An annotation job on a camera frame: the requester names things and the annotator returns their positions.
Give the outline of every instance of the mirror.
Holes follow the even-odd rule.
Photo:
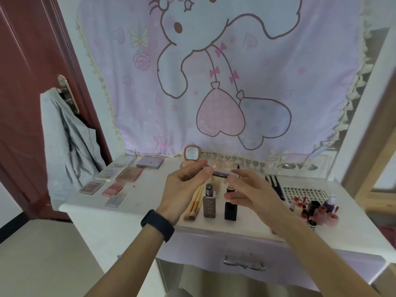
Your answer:
[[[185,160],[198,160],[201,155],[201,150],[198,146],[189,145],[184,149]]]

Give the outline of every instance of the door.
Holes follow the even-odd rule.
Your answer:
[[[40,116],[59,74],[107,164],[110,153],[56,0],[0,0],[0,15],[0,181],[31,219],[68,219],[50,204]]]

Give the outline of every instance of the silver decorative handle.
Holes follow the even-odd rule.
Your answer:
[[[223,264],[227,265],[227,266],[240,266],[244,269],[251,269],[251,270],[255,270],[255,271],[265,271],[265,267],[264,264],[262,262],[259,262],[259,266],[255,266],[255,265],[250,265],[250,264],[245,264],[245,263],[238,263],[232,260],[228,260],[228,256],[226,255],[224,260],[223,260]]]

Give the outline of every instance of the person's left hand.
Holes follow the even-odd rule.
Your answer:
[[[156,212],[173,226],[187,209],[198,187],[212,176],[213,168],[202,169],[205,165],[207,160],[200,160],[168,175],[161,204]]]

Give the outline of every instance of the watch strap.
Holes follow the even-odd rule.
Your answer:
[[[141,227],[144,227],[146,224],[150,224],[156,230],[161,232],[161,234],[164,236],[165,243],[169,241],[169,239],[175,232],[172,224],[163,216],[157,214],[155,210],[149,210],[140,223]]]

